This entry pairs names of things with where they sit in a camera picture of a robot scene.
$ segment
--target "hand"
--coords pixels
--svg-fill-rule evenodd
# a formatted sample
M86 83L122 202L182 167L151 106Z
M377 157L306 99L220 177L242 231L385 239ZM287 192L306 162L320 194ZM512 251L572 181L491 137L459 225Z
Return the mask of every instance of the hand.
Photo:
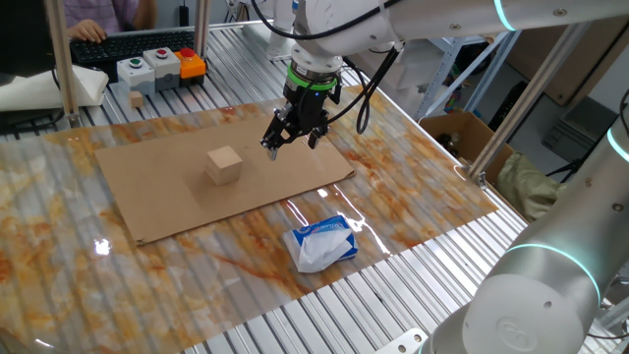
M107 33L94 20L83 20L76 26L70 27L68 35L71 39L89 40L96 43L107 38Z

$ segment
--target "tissue box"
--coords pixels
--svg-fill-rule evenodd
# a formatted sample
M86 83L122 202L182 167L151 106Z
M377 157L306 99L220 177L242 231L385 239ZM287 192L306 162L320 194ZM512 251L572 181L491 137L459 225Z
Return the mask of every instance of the tissue box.
M285 232L282 236L299 272L317 272L358 253L358 244L343 216Z

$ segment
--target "control box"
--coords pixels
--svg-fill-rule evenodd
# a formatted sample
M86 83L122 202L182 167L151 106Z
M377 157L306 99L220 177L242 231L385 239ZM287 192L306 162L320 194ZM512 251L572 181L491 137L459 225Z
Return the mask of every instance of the control box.
M131 58L118 62L118 83L129 91L144 95L155 93L155 71L142 58Z
M181 60L181 87L203 84L205 62L190 48L175 53Z
M143 59L155 71L155 90L179 87L181 61L169 48L147 50Z

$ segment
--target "wooden cube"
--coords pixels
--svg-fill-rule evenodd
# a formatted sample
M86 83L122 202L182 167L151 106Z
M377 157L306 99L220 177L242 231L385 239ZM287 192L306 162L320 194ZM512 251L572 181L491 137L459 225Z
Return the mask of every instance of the wooden cube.
M222 147L207 153L205 173L217 186L240 178L243 160L231 147Z
M144 107L144 96L139 91L129 92L129 106L131 108Z

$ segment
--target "person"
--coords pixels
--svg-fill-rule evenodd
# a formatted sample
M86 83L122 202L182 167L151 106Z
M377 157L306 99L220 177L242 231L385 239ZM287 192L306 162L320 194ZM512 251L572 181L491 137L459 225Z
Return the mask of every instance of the person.
M155 0L64 0L68 36L100 43L107 34L151 30L157 21Z

